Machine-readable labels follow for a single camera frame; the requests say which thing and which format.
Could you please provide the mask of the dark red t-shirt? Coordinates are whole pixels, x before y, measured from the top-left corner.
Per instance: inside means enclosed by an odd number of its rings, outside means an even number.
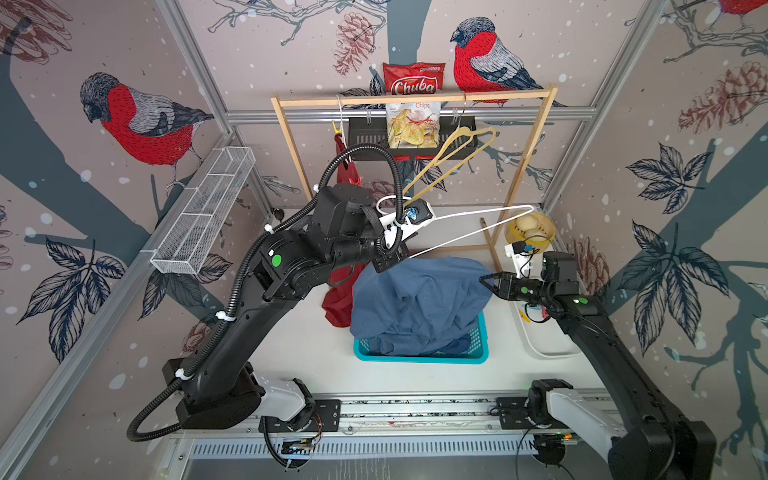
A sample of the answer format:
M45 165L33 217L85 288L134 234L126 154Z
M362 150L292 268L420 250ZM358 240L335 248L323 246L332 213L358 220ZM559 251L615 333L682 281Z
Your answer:
M347 157L336 170L338 183L350 183L361 186L362 179L354 161ZM348 328L351 325L353 309L353 288L359 275L365 269L365 264L336 270L330 277L330 288L322 302L325 318L337 328Z

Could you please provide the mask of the slate blue t-shirt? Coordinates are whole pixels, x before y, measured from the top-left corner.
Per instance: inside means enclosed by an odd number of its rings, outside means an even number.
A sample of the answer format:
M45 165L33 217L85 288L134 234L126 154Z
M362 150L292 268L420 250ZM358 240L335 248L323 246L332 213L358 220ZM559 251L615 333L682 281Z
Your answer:
M491 292L490 271L457 257L406 260L382 273L365 267L353 286L350 332L374 356L459 356Z

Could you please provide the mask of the white wire hanger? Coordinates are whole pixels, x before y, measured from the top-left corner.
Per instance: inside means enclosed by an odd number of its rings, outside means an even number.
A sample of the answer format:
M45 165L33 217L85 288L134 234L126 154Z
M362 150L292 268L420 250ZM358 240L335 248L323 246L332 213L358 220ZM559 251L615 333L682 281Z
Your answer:
M409 206L406 202L410 199L411 197L403 198L404 207ZM387 246L394 241L395 234L401 231L400 227L404 223L395 220L395 200L394 195L387 195L374 203L374 209L384 227ZM469 250L475 247L475 244L470 244L471 240L484 240L484 244L477 244L480 249L494 247L492 236L498 227L506 226L511 221L536 211L536 207L531 204L475 206L459 210L457 207L434 207L429 201L425 201L431 205L436 220L405 241L411 258L427 256L433 252Z
M337 110L338 110L338 119L335 120L338 124L340 124L343 128L343 134L340 135L342 140L345 141L345 131L344 131L344 110L343 110L343 103L341 101L341 97L339 95L336 96L337 100Z

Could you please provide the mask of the yellow plastic hanger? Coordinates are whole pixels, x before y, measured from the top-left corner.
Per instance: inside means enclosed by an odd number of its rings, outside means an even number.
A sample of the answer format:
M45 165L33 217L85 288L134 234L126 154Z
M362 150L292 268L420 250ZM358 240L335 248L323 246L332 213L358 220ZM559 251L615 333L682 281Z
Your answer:
M491 146L499 132L494 126L478 128L462 123L461 114L455 119L456 128L446 137L436 154L413 175L402 194L411 193L410 205L421 199L427 192L439 187L455 171L474 159L480 152Z

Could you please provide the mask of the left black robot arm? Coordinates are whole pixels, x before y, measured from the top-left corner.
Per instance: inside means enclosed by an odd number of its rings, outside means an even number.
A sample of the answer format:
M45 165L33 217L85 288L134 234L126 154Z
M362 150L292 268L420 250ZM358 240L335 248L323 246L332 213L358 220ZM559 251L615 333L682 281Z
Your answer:
M394 174L391 221L381 219L365 188L329 183L345 160L365 151L379 155ZM131 421L127 438L145 442L178 430L228 429L253 414L278 419L291 430L319 422L316 402L302 381L269 380L249 359L277 322L335 271L370 263L384 272L407 258L397 172L393 155L376 144L337 155L309 203L255 240L215 326L192 354L164 365L165 389Z

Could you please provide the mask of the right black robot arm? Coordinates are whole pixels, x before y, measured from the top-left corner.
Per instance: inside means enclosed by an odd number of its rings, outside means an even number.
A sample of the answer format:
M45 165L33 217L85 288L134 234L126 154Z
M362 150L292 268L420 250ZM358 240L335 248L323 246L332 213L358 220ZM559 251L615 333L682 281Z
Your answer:
M601 456L615 479L710 478L715 435L661 393L619 339L603 305L581 293L573 255L544 253L538 278L503 271L480 282L502 300L542 307L544 319L556 322L585 355L621 417L613 420L563 380L544 379L528 390L525 407L533 426L564 424Z

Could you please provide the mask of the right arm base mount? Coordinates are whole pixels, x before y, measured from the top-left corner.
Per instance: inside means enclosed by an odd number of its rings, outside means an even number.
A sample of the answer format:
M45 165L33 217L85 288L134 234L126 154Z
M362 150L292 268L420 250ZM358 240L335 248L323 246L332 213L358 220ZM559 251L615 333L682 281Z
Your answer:
M526 397L497 397L489 414L499 419L502 430L526 430L529 427L569 430L568 426L558 420L535 421Z

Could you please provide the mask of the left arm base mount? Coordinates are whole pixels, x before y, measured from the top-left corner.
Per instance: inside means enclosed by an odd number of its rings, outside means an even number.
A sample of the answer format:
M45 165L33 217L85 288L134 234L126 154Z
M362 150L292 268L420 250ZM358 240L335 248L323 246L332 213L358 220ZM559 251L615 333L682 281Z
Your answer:
M259 431L267 428L270 433L337 432L340 417L339 399L314 399L289 420L267 417L259 426Z

